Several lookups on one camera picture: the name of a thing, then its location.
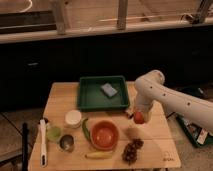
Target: apple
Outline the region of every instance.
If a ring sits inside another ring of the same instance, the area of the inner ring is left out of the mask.
[[[136,124],[143,124],[145,121],[144,121],[144,118],[142,116],[142,112],[139,112],[139,111],[136,111],[134,113],[134,122]]]

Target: black cabinet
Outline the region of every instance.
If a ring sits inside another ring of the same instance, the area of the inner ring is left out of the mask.
[[[0,45],[0,110],[46,103],[55,81],[160,69],[167,86],[213,80],[213,26]]]

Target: grapes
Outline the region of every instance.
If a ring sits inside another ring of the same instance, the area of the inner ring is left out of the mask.
[[[143,141],[141,139],[133,139],[131,143],[127,144],[124,148],[122,158],[128,164],[132,164],[137,160],[137,150],[141,149]]]

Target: sponge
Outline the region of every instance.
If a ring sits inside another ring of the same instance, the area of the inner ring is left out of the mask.
[[[113,97],[114,95],[117,94],[117,90],[114,89],[111,84],[106,83],[104,85],[101,86],[101,89],[103,90],[103,92],[108,96],[108,97]]]

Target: orange bowl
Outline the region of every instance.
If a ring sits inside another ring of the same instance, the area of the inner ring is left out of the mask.
[[[91,130],[92,145],[98,150],[112,150],[118,142],[118,129],[109,121],[96,123]]]

